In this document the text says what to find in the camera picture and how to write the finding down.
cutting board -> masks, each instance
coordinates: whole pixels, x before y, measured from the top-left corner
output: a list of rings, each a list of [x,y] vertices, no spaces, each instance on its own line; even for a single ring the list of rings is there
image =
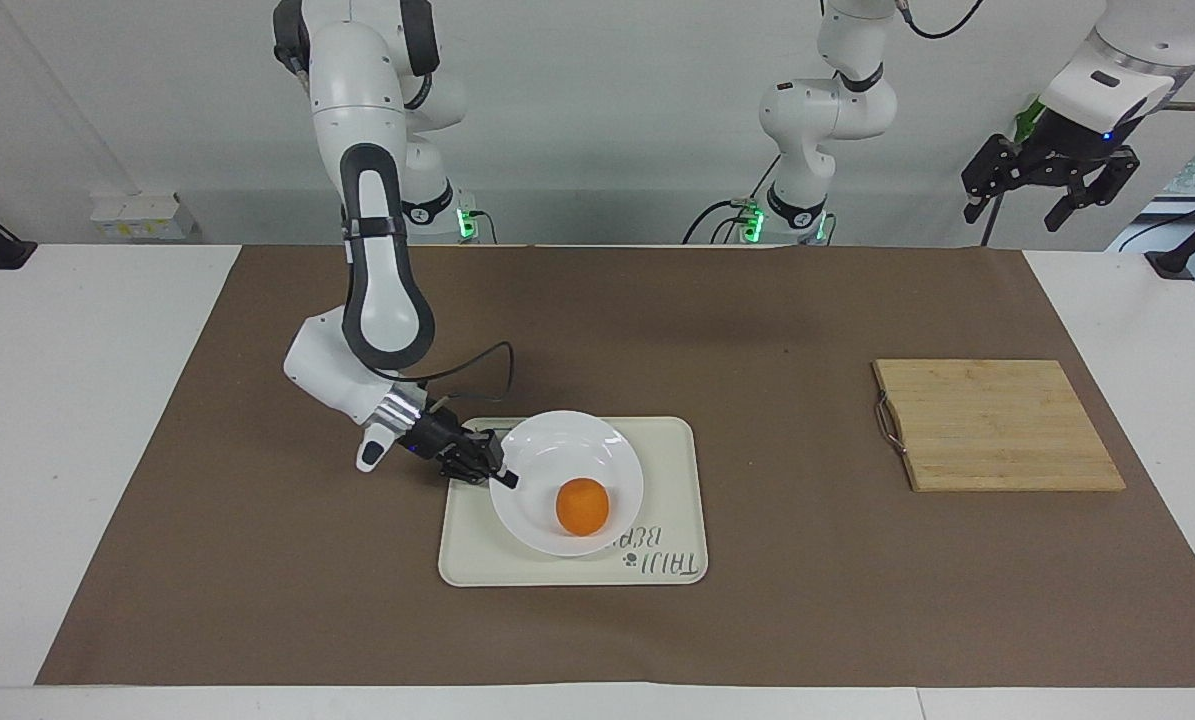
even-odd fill
[[[1054,359],[877,359],[882,432],[917,492],[1121,491]]]

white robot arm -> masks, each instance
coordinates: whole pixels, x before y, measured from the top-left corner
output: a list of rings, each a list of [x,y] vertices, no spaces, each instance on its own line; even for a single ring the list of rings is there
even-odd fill
[[[413,133],[462,118],[461,88],[436,91],[433,81],[440,59],[431,6],[282,0],[272,27],[277,60],[310,92],[318,149],[341,193],[349,261],[347,302],[305,320],[286,356],[287,377],[363,425],[361,470],[374,469],[400,442],[422,457],[440,459],[447,476],[472,484],[496,476],[515,486],[502,470],[495,433],[460,427],[449,410],[433,408],[418,384],[423,379],[396,374],[422,359],[434,333],[433,310],[410,272],[402,191],[402,179],[411,179],[407,147],[417,147],[423,168],[413,179],[427,193],[445,170]]]
[[[446,174],[441,150],[419,133],[436,131],[464,119],[468,97],[464,84],[445,70],[402,76],[406,97],[406,170],[402,209],[413,236],[466,240],[477,232],[474,197]]]
[[[963,170],[967,222],[991,197],[1027,184],[1067,190],[1046,215],[1050,232],[1078,209],[1113,202],[1140,165],[1127,136],[1193,70],[1195,0],[1108,0],[1090,36],[1041,92],[1044,110],[1031,135],[1019,143],[989,137]]]
[[[762,97],[761,128],[779,146],[776,180],[760,199],[762,234],[807,241],[836,172],[820,143],[876,137],[895,119],[895,91],[881,63],[894,14],[894,0],[827,0],[819,49],[836,73],[780,82]]]

table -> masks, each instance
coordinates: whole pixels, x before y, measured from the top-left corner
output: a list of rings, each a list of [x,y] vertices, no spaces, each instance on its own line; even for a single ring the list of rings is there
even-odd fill
[[[706,250],[681,250],[682,252]],[[235,247],[47,246],[0,273],[0,708],[104,716],[284,716],[413,708],[417,716],[541,715],[565,702],[699,716],[1195,716],[1195,691],[1044,689],[35,688],[103,529],[222,287]],[[1135,256],[1028,260],[1195,550],[1195,287]],[[1089,291],[1097,281],[1101,293]],[[53,365],[84,368],[60,377]],[[1170,377],[1164,384],[1159,379]],[[68,478],[85,478],[85,492]],[[584,710],[577,712],[584,716]]]

brown paper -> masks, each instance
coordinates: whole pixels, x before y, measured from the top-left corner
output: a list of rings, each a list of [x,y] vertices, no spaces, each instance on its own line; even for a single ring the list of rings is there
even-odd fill
[[[1018,252],[459,247],[413,265],[437,316],[416,373],[517,347],[510,400],[465,418],[693,425],[707,577],[447,587],[436,466],[393,450],[358,474],[358,430],[281,371],[305,316],[342,301],[342,251],[246,247],[39,683],[1195,685],[1195,559]],[[1058,359],[1126,492],[911,492],[874,419],[876,357]]]

white bowl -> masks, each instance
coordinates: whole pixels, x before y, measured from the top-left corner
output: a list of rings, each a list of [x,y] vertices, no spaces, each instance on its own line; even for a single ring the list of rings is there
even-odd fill
[[[603,420],[557,410],[521,421],[504,437],[504,466],[517,474],[515,490],[491,482],[491,503],[519,541],[549,555],[601,550],[629,531],[642,510],[642,463],[629,439]],[[609,518],[592,536],[574,536],[557,519],[557,491],[575,478],[606,488]]]

